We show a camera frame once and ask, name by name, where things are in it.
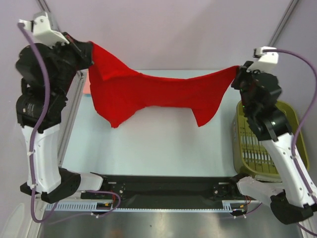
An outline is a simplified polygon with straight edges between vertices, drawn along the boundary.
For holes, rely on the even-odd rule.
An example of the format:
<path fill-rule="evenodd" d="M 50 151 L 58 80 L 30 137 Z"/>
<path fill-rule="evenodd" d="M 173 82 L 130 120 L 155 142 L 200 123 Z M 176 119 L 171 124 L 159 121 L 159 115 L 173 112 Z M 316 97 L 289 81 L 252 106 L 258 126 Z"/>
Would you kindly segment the red t shirt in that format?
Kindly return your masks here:
<path fill-rule="evenodd" d="M 238 69 L 235 65 L 188 79 L 155 77 L 129 68 L 99 45 L 92 45 L 90 93 L 96 112 L 113 128 L 151 106 L 189 108 L 197 125 L 203 126 L 216 114 Z"/>

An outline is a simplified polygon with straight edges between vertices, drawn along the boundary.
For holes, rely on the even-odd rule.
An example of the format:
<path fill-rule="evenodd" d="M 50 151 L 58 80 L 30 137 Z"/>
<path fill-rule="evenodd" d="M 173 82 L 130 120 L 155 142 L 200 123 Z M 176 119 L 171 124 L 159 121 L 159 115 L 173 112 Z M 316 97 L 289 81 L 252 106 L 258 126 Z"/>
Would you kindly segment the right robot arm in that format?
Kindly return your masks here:
<path fill-rule="evenodd" d="M 229 195 L 240 199 L 249 196 L 270 207 L 285 225 L 313 216 L 317 210 L 317 187 L 297 152 L 291 145 L 294 135 L 286 115 L 276 106 L 282 89 L 276 76 L 249 70 L 252 62 L 239 66 L 231 84 L 241 95 L 244 116 L 249 128 L 271 156 L 282 180 L 282 188 L 255 180 L 246 174 L 232 178 Z"/>

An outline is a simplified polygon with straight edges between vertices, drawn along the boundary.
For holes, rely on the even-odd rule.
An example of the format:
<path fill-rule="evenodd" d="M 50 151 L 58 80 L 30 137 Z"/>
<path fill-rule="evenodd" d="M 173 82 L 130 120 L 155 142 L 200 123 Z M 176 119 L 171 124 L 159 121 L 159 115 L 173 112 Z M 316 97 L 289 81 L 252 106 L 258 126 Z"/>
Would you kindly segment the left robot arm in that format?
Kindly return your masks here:
<path fill-rule="evenodd" d="M 29 177 L 20 190 L 31 196 L 40 194 L 50 204 L 78 191 L 91 190 L 98 198 L 109 194 L 109 185 L 102 176 L 61 168 L 57 154 L 67 93 L 76 73 L 93 64 L 92 49 L 90 42 L 74 39 L 51 47 L 36 43 L 25 47 L 16 62 L 22 75 L 22 94 L 16 102 L 17 121 L 29 158 Z"/>

